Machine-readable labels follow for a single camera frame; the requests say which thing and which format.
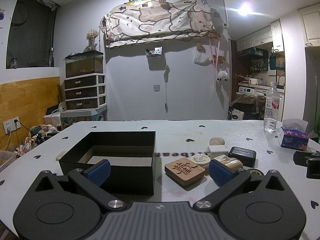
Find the black round gold-label tin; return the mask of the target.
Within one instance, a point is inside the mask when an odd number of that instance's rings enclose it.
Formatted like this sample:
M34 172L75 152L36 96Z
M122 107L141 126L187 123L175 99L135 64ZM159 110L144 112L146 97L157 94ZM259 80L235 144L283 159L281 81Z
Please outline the black round gold-label tin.
M251 176L264 176L262 171L255 168L248 169L248 171L250 172Z

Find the black ribbed case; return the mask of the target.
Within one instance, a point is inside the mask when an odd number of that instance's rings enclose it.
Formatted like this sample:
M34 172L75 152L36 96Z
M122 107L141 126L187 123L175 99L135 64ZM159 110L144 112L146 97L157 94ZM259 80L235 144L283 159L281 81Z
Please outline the black ribbed case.
M228 156L240 160L244 166L253 168L257 153L254 150L234 146L230 149Z

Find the beige oval stone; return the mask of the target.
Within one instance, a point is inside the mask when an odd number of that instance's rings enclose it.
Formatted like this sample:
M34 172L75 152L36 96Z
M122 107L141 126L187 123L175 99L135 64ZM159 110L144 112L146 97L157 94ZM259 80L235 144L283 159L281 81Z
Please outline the beige oval stone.
M225 140L221 137L213 137L209 141L210 146L225 145Z

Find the carved wooden coaster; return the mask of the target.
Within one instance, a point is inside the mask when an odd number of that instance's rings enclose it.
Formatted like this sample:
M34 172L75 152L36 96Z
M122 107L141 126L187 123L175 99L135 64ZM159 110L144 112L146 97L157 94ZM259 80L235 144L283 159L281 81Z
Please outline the carved wooden coaster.
M187 158L181 158L165 164L164 170L167 176L181 186L189 186L200 180L206 172L203 167Z

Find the black box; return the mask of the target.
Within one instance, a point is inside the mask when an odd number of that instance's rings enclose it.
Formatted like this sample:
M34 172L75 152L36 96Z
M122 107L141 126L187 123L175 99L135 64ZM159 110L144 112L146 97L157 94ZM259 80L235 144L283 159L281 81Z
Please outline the black box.
M111 194L151 196L156 173L156 132L90 132L68 150L59 164L64 175L106 159L108 178L100 187Z

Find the white cube box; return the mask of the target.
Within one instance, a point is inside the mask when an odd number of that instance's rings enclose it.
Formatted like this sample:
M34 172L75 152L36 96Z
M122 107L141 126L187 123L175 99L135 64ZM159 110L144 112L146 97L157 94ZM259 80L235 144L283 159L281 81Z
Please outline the white cube box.
M228 148L225 145L209 145L208 153L211 159L214 159L220 155L228 155Z

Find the cream flat box lid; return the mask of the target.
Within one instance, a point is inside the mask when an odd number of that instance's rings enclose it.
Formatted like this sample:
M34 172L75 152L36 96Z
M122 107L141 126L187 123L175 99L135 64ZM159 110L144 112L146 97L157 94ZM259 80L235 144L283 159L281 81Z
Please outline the cream flat box lid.
M55 160L59 161L66 153L67 151L62 151L58 156L55 157Z

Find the painted teal cabinet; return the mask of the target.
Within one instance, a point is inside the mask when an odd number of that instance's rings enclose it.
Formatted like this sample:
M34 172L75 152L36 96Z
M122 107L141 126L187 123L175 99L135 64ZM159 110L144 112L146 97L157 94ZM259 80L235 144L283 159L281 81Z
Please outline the painted teal cabinet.
M60 120L63 126L69 126L80 121L107 121L107 106L61 112Z

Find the pile of plush toys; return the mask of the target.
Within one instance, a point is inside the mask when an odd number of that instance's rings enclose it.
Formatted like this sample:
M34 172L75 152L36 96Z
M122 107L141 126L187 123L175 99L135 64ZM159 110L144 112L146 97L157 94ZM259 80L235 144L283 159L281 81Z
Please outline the pile of plush toys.
M19 146L16 147L16 150L14 151L16 158L28 153L59 132L60 131L55 126L50 124L33 126L29 131L29 136L26 137Z

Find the clear water bottle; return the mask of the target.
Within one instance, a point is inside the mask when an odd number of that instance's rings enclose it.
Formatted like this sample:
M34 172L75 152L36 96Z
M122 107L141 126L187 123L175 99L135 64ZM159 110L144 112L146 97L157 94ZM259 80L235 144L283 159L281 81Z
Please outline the clear water bottle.
M279 115L280 94L277 90L277 83L271 82L271 87L266 94L264 130L272 133L276 130Z

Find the clear plastic storage bin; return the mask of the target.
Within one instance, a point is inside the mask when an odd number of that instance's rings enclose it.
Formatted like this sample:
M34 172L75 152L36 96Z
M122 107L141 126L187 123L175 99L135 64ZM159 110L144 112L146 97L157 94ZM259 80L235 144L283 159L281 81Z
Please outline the clear plastic storage bin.
M15 160L16 154L14 152L0 150L0 172L6 169Z

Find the glass fish tank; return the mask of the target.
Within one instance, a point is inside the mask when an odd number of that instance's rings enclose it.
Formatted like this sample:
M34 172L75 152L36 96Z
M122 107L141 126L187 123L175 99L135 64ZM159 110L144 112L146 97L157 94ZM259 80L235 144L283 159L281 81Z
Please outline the glass fish tank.
M69 55L66 61L66 78L87 74L103 74L103 53L90 50Z

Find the dried flower bouquet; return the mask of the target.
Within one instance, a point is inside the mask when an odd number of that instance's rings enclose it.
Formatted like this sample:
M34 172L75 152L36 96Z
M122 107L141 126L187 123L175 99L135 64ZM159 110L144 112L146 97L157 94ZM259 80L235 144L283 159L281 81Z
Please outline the dried flower bouquet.
M99 32L96 29L90 29L86 34L86 40L88 41L88 50L95 50L95 40L99 36Z

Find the patterned hanging bedsheet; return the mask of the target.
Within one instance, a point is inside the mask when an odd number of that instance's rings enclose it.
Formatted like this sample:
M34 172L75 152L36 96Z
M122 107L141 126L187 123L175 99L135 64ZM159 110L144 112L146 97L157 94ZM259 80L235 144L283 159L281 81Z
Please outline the patterned hanging bedsheet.
M215 32L211 8L197 1L147 0L113 8L100 21L107 48L202 38Z

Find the white wall power socket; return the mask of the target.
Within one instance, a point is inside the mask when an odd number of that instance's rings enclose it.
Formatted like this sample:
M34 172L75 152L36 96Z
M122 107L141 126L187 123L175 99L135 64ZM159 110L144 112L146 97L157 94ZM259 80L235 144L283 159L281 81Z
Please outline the white wall power socket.
M12 131L15 131L21 127L19 117L7 120L3 122L3 129L5 134L9 134Z

